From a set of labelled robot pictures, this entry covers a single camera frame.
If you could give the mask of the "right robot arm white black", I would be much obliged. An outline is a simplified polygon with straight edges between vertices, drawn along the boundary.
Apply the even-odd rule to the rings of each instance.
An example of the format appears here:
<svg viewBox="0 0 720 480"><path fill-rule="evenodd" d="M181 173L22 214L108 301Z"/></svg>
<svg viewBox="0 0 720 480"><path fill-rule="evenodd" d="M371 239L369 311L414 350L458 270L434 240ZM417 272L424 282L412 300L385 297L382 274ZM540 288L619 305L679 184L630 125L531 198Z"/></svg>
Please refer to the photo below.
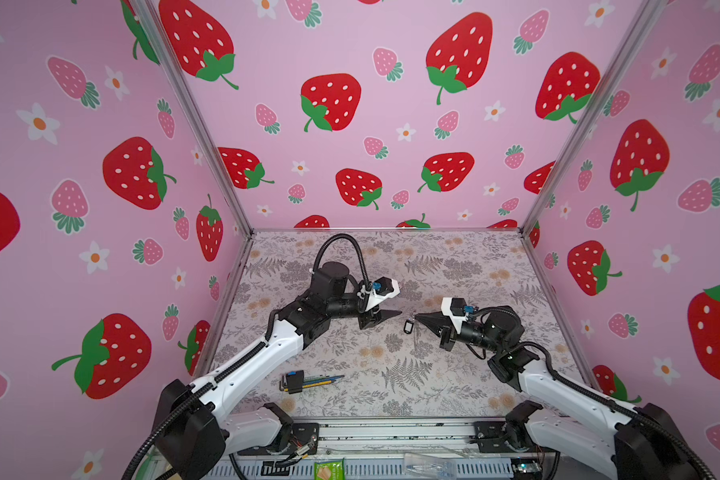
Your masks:
<svg viewBox="0 0 720 480"><path fill-rule="evenodd" d="M511 307L476 309L447 297L440 311L414 318L444 350L462 343L488 353L493 375L528 395L505 418L513 448L555 450L610 479L713 478L665 410L651 403L636 407L557 372L546 348L523 340Z"/></svg>

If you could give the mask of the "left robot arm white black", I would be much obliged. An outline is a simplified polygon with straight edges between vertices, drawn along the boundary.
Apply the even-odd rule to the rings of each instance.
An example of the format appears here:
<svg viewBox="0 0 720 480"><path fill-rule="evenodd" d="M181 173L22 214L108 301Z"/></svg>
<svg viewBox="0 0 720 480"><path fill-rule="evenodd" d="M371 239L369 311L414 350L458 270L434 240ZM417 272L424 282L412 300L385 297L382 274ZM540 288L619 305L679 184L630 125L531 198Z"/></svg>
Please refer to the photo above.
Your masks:
<svg viewBox="0 0 720 480"><path fill-rule="evenodd" d="M332 320L355 318L360 329L368 329L398 316L381 304L399 294L399 283L388 277L370 280L365 267L360 271L355 279L346 265L317 257L309 287L270 313L261 337L191 383L175 380L166 386L152 432L128 463L124 478L134 477L151 450L168 462L167 477L201 479L225 455L270 445L284 449L292 420L279 407L266 405L248 414L234 409L278 366L327 332Z"/></svg>

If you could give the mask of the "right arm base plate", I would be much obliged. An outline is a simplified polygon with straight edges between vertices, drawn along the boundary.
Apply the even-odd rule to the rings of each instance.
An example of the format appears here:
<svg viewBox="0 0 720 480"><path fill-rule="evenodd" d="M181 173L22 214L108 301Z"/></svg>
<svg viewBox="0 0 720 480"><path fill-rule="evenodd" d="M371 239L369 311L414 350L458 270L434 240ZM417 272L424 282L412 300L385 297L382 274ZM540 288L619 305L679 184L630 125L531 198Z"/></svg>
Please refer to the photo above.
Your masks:
<svg viewBox="0 0 720 480"><path fill-rule="evenodd" d="M474 434L469 442L475 444L480 453L521 454L547 453L550 449L541 447L531 439L528 416L482 420L473 423Z"/></svg>

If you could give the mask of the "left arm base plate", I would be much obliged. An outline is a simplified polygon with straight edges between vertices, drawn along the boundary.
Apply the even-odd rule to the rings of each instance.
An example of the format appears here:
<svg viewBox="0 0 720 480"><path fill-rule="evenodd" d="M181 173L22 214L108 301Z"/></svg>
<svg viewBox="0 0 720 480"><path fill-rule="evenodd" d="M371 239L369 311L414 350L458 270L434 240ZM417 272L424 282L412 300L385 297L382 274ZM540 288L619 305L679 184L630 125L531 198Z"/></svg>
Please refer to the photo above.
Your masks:
<svg viewBox="0 0 720 480"><path fill-rule="evenodd" d="M270 444L239 451L238 455L244 457L289 456L302 447L308 448L307 454L315 454L317 452L319 433L319 423L297 422L283 427Z"/></svg>

